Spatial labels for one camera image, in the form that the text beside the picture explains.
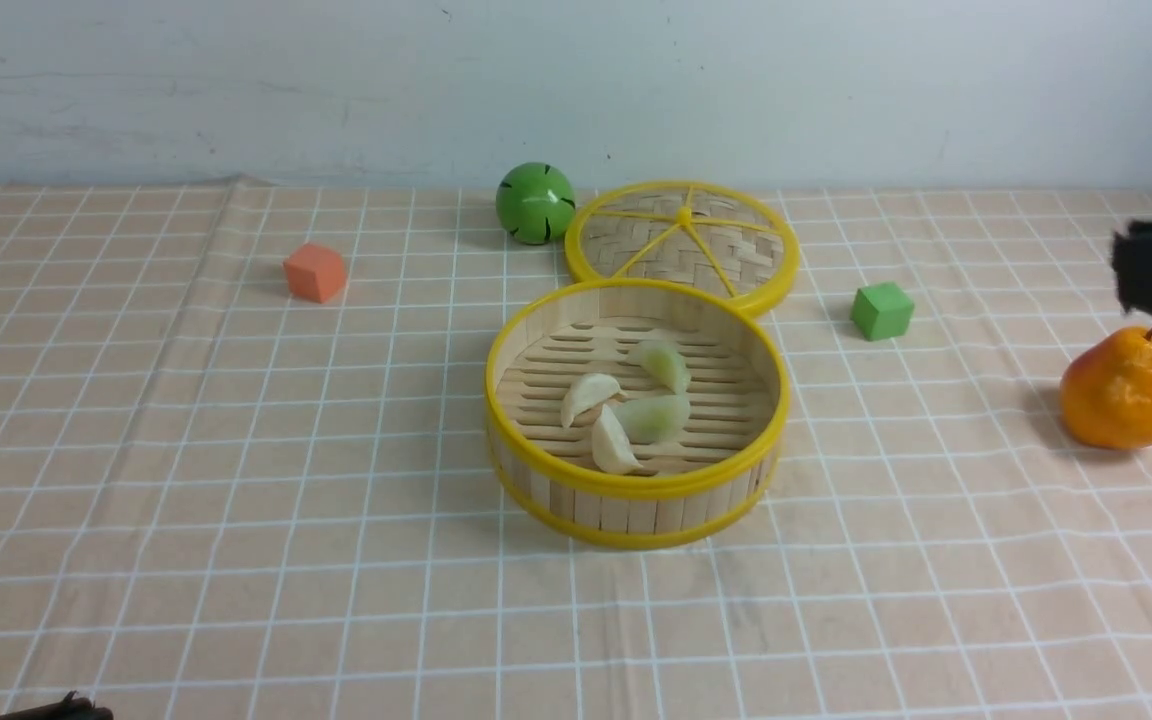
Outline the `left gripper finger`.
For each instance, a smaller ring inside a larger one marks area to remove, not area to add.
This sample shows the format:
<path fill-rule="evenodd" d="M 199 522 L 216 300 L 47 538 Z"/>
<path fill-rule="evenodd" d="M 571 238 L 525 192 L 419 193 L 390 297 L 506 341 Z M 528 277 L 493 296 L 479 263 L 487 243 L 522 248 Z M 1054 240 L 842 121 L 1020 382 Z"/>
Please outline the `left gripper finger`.
<path fill-rule="evenodd" d="M 90 697 L 65 694 L 59 702 L 1 714 L 0 720 L 113 720 L 114 712 L 97 706 Z"/>

